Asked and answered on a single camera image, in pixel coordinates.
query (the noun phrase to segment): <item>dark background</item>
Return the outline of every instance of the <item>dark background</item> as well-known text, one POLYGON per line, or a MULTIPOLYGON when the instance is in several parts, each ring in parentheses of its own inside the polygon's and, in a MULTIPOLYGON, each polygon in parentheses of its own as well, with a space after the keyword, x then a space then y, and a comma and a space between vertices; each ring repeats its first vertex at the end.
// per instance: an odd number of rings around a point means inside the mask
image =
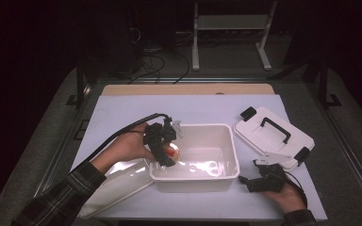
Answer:
MULTIPOLYGON (((257 11, 268 4, 232 1, 238 4, 234 8, 209 2, 200 10, 243 13, 243 4, 257 11)), ((172 47, 175 30, 192 29, 192 13, 191 1, 0 1, 0 192, 59 85, 78 62, 90 81, 119 76, 138 62, 140 50, 129 41, 129 26, 172 47)), ((288 64, 326 44, 329 66, 362 106, 361 0, 280 1, 271 32, 293 34, 288 64)))

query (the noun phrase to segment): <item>person's right hand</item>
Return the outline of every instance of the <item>person's right hand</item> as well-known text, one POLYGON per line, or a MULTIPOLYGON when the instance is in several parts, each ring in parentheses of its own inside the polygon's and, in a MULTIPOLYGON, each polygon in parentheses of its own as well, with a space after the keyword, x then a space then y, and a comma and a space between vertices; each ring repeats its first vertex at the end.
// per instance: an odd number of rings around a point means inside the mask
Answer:
POLYGON ((155 161, 152 153, 143 145, 143 133, 148 123, 134 127, 132 132, 118 136, 91 163, 102 173, 106 173, 117 162, 131 161, 137 158, 147 158, 155 161))
POLYGON ((299 192, 287 183, 284 184, 284 187, 278 193, 273 191, 264 191, 260 193, 275 201, 281 207, 284 214, 306 209, 299 192))

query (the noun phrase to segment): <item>black handle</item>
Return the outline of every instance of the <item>black handle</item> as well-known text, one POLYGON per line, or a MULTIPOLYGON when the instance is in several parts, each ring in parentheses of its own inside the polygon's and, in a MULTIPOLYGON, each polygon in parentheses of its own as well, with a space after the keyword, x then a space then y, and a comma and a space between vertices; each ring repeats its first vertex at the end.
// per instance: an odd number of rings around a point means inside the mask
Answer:
POLYGON ((287 144, 288 140, 290 139, 290 133, 287 130, 285 130, 283 127, 281 127, 279 124, 275 123, 274 121, 270 120, 267 117, 263 119, 260 126, 263 127, 266 122, 270 123, 272 126, 277 128, 279 131, 281 131, 283 134, 285 134, 287 136, 283 141, 284 143, 287 144))

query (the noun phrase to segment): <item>black clip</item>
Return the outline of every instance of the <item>black clip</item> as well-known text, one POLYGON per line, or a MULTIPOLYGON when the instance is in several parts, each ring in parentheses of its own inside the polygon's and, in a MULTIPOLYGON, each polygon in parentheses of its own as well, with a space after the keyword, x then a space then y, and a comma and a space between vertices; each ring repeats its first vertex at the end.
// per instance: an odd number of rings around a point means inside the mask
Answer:
POLYGON ((243 118, 243 121, 247 121, 251 119, 255 114, 256 110, 250 106, 244 112, 240 113, 240 116, 243 118))
POLYGON ((293 158, 298 161, 298 167, 300 167, 309 155, 310 150, 306 147, 303 147, 293 158))
POLYGON ((279 164, 269 166, 257 165, 261 178, 249 180, 239 176, 239 181, 246 185, 250 192, 274 191, 280 192, 284 187, 287 176, 284 169, 279 164))

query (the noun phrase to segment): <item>black device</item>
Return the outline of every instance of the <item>black device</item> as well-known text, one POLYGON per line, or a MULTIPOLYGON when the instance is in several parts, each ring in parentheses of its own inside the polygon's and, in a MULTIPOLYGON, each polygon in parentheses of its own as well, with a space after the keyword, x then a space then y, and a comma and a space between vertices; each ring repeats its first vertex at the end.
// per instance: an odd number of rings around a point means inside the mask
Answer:
POLYGON ((239 176, 239 181, 246 185, 250 192, 274 191, 280 192, 284 187, 285 181, 288 179, 284 169, 279 164, 273 165, 257 165, 261 178, 249 180, 243 176, 239 176))
POLYGON ((146 126, 143 143, 148 145, 160 166, 171 167, 175 165, 175 162, 166 155, 163 143, 170 143, 175 139, 176 133, 171 127, 171 121, 165 119, 164 125, 154 123, 146 126))

